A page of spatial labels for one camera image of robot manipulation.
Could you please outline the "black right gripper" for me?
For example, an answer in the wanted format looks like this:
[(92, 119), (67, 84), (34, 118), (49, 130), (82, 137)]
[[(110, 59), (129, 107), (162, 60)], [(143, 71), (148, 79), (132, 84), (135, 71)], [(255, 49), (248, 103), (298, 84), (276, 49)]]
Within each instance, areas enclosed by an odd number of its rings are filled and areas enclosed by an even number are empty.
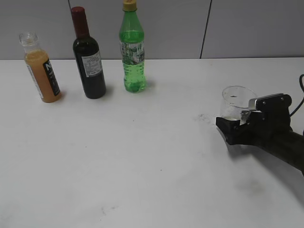
[[(216, 117), (216, 126), (229, 145), (237, 144), (240, 120)], [(251, 112), (238, 133), (238, 144), (256, 146), (304, 172), (304, 137), (290, 127), (287, 109)]]

